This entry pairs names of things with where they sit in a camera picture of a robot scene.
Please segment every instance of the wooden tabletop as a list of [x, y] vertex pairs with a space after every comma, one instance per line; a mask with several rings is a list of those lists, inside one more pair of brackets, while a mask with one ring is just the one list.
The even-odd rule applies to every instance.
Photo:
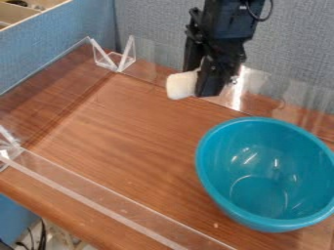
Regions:
[[[334, 249], [334, 218], [288, 233], [230, 220], [195, 174], [206, 131], [242, 113], [93, 66], [75, 51], [0, 100], [1, 124], [35, 153], [236, 249]], [[99, 249], [166, 246], [15, 169], [0, 191]]]

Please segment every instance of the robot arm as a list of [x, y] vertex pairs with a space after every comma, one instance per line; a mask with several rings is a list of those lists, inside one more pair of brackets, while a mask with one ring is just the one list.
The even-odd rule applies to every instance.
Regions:
[[239, 75], [247, 59], [244, 43], [252, 39], [266, 0], [206, 0], [200, 11], [192, 8], [187, 25], [183, 71], [196, 71], [195, 95], [218, 96]]

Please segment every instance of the bowl rim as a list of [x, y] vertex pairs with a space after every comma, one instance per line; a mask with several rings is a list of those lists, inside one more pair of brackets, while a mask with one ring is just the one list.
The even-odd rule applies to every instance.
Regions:
[[292, 129], [295, 132], [298, 132], [302, 136], [308, 138], [319, 146], [319, 148], [323, 150], [324, 154], [327, 155], [327, 157], [331, 161], [331, 165], [334, 167], [334, 153], [333, 153], [333, 151], [330, 150], [327, 145], [322, 142], [322, 140], [314, 134], [311, 134], [308, 131], [306, 131], [303, 128], [300, 128], [299, 126], [296, 126], [286, 121], [276, 120], [276, 119], [267, 118], [267, 117], [236, 118], [236, 119], [232, 119], [227, 122], [223, 122], [223, 123], [218, 124], [215, 127], [212, 127], [207, 131], [204, 136], [202, 137], [199, 144], [198, 144], [198, 147], [196, 147], [195, 170], [196, 170], [196, 174], [198, 174], [200, 183], [202, 183], [208, 195], [211, 196], [214, 201], [219, 204], [219, 206], [222, 206], [227, 210], [230, 215], [234, 215], [238, 218], [243, 219], [244, 221], [248, 221], [252, 225], [272, 227], [272, 228], [279, 228], [279, 229], [292, 229], [292, 228], [303, 228], [306, 226], [310, 226], [310, 225], [320, 222], [323, 219], [326, 219], [334, 213], [334, 194], [333, 194], [330, 202], [318, 212], [315, 212], [314, 214], [311, 214], [306, 217], [283, 220], [283, 219], [272, 219], [272, 218], [262, 217], [262, 216], [255, 215], [254, 213], [248, 212], [246, 209], [236, 206], [218, 192], [216, 188], [211, 184], [211, 182], [206, 176], [206, 173], [204, 173], [204, 168], [200, 164], [203, 147], [206, 146], [207, 141], [211, 139], [211, 137], [214, 136], [214, 134], [218, 131], [220, 131], [222, 129], [224, 129], [226, 127], [228, 127], [231, 125], [235, 125], [238, 123], [244, 123], [244, 122], [271, 123], [271, 124], [280, 125], [288, 129]]

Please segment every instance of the teal bowl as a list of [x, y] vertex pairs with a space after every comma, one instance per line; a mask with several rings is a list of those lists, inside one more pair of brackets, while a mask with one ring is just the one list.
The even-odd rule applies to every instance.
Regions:
[[199, 142], [195, 167], [220, 209], [251, 229], [300, 229], [334, 212], [333, 152], [287, 122], [248, 117], [218, 125]]

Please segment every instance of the black cable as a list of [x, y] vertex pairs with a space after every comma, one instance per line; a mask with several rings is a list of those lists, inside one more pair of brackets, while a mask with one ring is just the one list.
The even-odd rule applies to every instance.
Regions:
[[270, 10], [268, 10], [268, 14], [264, 18], [259, 17], [251, 10], [251, 5], [250, 5], [250, 0], [246, 0], [246, 8], [247, 8], [247, 11], [251, 15], [251, 17], [256, 20], [256, 21], [267, 21], [271, 17], [271, 14], [272, 14], [272, 10], [274, 10], [274, 0], [268, 0], [270, 1]]
[[45, 233], [45, 224], [41, 220], [41, 231], [40, 231], [37, 250], [45, 250], [45, 249], [47, 249], [47, 233]]
[[32, 236], [32, 232], [28, 228], [28, 234], [29, 234], [29, 240], [31, 240], [31, 249], [35, 250], [35, 244], [33, 244], [33, 236]]
[[17, 244], [19, 246], [23, 246], [23, 247], [28, 250], [28, 247], [27, 247], [27, 245], [25, 245], [24, 243], [16, 242], [16, 244]]

